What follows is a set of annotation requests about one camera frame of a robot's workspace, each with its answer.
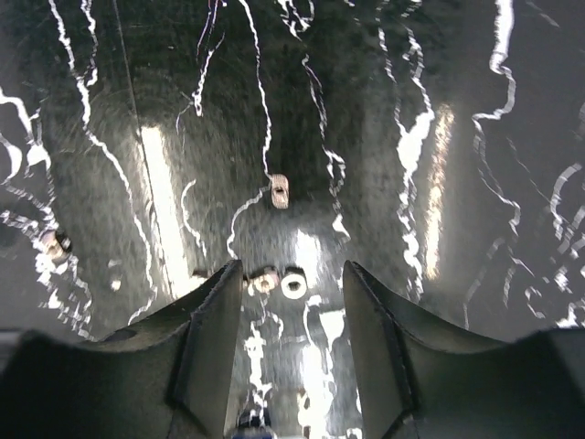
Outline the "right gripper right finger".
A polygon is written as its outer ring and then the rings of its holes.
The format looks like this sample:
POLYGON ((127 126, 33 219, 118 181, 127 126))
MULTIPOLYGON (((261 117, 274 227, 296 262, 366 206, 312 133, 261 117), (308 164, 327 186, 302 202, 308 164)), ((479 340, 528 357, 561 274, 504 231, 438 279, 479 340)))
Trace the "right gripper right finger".
POLYGON ((367 438, 581 438, 584 333, 513 342, 464 330, 346 262, 343 292, 367 438))

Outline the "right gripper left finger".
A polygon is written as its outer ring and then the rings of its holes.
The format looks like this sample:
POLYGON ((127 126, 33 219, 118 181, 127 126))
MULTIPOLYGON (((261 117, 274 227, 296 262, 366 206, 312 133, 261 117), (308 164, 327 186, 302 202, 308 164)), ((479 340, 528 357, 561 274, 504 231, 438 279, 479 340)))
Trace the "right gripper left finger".
POLYGON ((97 342, 1 334, 4 438, 220 438, 242 296, 232 261, 97 342))

